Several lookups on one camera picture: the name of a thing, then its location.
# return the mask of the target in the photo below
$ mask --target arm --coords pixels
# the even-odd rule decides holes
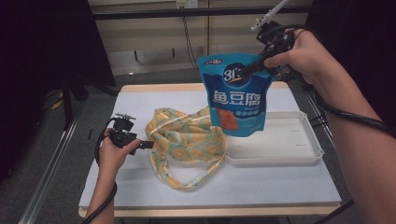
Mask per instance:
[[[110,129],[106,129],[105,136],[108,135],[109,131]],[[108,137],[105,137],[99,150],[99,174],[85,217],[94,212],[108,198],[113,189],[117,173],[124,164],[126,156],[139,144],[140,140],[136,139],[128,146],[118,148],[113,145]],[[114,200],[91,223],[114,223]]]
[[[328,105],[380,119],[344,67],[314,38],[297,30],[292,50],[267,59],[289,64],[315,86]],[[346,184],[367,223],[396,220],[396,139],[376,129],[326,113]]]

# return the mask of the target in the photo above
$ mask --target white table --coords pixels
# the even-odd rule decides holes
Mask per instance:
[[[273,83],[267,94],[267,111],[299,111],[285,83]],[[194,113],[207,106],[204,85],[132,85],[122,88],[115,113],[134,120],[132,132],[145,140],[144,129],[155,108],[171,107]],[[204,170],[202,166],[170,164],[181,180]],[[98,167],[95,162],[87,177],[79,203],[84,217],[91,200]],[[171,189],[154,173],[149,151],[129,156],[117,176],[116,217],[247,217],[325,215],[339,206],[341,198],[325,163],[302,166],[255,165],[240,167],[226,160],[209,180],[194,192]]]

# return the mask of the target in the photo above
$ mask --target white plastic tray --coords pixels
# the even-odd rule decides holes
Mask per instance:
[[[249,137],[228,136],[227,159],[231,164],[310,164],[322,157],[306,114],[267,112],[264,131]]]

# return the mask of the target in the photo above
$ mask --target blue snack bag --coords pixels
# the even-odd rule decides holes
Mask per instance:
[[[198,59],[212,125],[220,126],[227,135],[247,137],[264,130],[266,93],[273,77],[265,70],[254,73],[248,80],[237,74],[260,58],[260,55],[233,53]]]

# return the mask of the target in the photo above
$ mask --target printed logo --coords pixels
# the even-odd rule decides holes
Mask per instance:
[[[205,62],[205,64],[222,64],[222,60],[221,59],[213,59],[213,60]]]
[[[225,67],[223,72],[223,80],[230,86],[240,87],[247,84],[247,80],[243,80],[239,75],[240,71],[245,66],[241,63],[232,63]]]

